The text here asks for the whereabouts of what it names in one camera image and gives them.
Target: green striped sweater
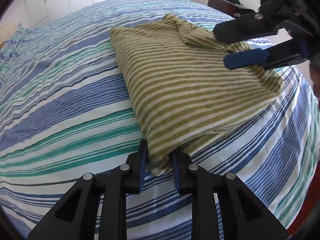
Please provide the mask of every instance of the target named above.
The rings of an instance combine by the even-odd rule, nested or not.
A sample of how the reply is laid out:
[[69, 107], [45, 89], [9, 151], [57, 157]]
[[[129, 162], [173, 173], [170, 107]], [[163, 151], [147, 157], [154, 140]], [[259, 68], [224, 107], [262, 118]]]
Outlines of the green striped sweater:
[[225, 45], [213, 33], [167, 14], [163, 20], [110, 30], [116, 60], [148, 141], [153, 174], [172, 168], [175, 148], [193, 154], [247, 122], [281, 92], [283, 80], [258, 66], [228, 70]]

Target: fabric fold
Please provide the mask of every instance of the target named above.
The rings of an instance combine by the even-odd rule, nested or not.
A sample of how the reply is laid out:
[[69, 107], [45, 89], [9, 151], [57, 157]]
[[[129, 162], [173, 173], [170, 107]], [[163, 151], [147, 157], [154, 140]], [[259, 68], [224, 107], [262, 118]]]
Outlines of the fabric fold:
[[225, 68], [224, 56], [251, 49], [247, 43], [225, 45], [213, 32], [174, 15], [112, 28], [110, 36], [155, 175], [172, 169], [169, 153], [175, 148], [196, 153], [281, 93], [283, 80], [274, 70]]

